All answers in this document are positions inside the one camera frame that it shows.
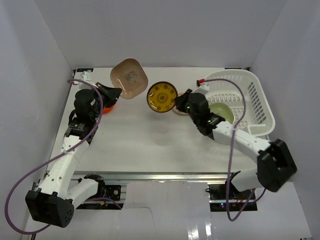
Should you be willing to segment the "orange round plate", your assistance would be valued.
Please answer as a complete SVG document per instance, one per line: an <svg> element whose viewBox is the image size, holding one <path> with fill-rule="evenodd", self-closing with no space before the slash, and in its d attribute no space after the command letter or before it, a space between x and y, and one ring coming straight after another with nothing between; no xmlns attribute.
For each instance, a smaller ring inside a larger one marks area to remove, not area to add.
<svg viewBox="0 0 320 240"><path fill-rule="evenodd" d="M102 114L105 115L105 114L111 112L111 111L114 109L114 107L115 107L115 105L110 106L110 107L105 107L105 108L103 109L103 111L102 111Z"/></svg>

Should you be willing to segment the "dark round yellow patterned plate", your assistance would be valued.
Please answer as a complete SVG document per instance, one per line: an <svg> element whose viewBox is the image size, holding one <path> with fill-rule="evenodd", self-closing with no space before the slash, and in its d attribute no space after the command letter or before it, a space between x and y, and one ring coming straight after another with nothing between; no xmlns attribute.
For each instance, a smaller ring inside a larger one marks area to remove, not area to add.
<svg viewBox="0 0 320 240"><path fill-rule="evenodd" d="M156 113L167 113L175 107L178 92L175 86L167 81L154 83L148 90L147 105Z"/></svg>

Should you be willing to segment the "brown square panda plate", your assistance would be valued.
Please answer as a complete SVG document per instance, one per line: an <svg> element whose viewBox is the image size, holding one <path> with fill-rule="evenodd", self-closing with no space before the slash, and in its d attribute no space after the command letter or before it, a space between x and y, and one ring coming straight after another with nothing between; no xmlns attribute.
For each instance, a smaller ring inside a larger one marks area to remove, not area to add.
<svg viewBox="0 0 320 240"><path fill-rule="evenodd" d="M126 58L113 67L110 80L115 88L122 89L120 96L127 100L143 93L149 84L142 65L134 58Z"/></svg>

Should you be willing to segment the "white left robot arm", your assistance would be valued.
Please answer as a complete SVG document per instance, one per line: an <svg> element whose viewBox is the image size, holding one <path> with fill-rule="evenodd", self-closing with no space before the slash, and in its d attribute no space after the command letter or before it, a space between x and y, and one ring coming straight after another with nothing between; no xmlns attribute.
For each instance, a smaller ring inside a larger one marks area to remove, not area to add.
<svg viewBox="0 0 320 240"><path fill-rule="evenodd" d="M62 156L54 161L38 188L28 191L25 197L34 221L61 228L70 223L82 203L106 194L104 179L98 174L86 175L72 188L69 184L96 134L103 110L114 106L122 93L121 88L94 83L88 71L83 71L77 82L79 90L63 136Z"/></svg>

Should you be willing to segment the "green square panda plate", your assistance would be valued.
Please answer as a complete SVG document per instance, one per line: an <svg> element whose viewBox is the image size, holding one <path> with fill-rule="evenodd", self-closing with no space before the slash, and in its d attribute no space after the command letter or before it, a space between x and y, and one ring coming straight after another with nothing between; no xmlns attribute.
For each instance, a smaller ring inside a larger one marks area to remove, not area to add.
<svg viewBox="0 0 320 240"><path fill-rule="evenodd" d="M232 110L226 104L222 102L216 102L216 103L210 104L208 107L212 113L224 118L230 124L234 123L235 116Z"/></svg>

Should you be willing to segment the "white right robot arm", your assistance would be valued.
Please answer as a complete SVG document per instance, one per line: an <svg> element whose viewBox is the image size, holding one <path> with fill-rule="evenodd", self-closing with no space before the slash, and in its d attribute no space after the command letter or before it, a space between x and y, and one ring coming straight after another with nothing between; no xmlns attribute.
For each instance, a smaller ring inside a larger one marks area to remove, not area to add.
<svg viewBox="0 0 320 240"><path fill-rule="evenodd" d="M204 94L188 89L174 100L177 109L187 113L198 131L216 142L230 145L250 158L251 170L227 170L226 195L236 200L244 191L265 188L277 192L296 172L297 166L287 144L280 139L268 141L236 129L223 117L210 111Z"/></svg>

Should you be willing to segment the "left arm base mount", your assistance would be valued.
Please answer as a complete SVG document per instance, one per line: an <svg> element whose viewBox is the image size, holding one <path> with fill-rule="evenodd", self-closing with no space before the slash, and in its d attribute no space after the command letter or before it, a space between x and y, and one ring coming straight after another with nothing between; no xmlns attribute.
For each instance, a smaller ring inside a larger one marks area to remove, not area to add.
<svg viewBox="0 0 320 240"><path fill-rule="evenodd" d="M122 186L121 185L105 185L104 198L114 200L120 207L116 206L113 201L110 200L95 200L87 201L77 207L78 210L120 210L124 205L124 199L122 198Z"/></svg>

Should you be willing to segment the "beige round plate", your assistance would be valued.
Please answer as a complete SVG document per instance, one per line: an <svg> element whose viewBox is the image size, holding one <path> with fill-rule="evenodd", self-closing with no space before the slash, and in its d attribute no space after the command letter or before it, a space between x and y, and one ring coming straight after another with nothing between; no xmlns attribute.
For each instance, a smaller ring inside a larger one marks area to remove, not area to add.
<svg viewBox="0 0 320 240"><path fill-rule="evenodd" d="M174 111L180 115L188 115L187 104L189 102L189 95L192 92L191 89L186 90L183 93L179 93L177 97L174 98Z"/></svg>

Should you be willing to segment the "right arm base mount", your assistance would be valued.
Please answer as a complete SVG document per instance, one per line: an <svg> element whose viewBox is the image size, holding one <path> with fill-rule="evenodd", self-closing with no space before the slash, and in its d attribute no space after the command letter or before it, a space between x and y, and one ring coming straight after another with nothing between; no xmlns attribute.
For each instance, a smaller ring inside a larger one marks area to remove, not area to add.
<svg viewBox="0 0 320 240"><path fill-rule="evenodd" d="M213 212L226 212L226 185L225 184L209 184L205 189L208 193L210 211ZM245 204L251 191L246 190L243 192L235 193L230 190L229 193L229 210L231 212L238 212ZM253 194L249 203L243 209L244 212L255 212L258 210L257 203L255 202L256 195Z"/></svg>

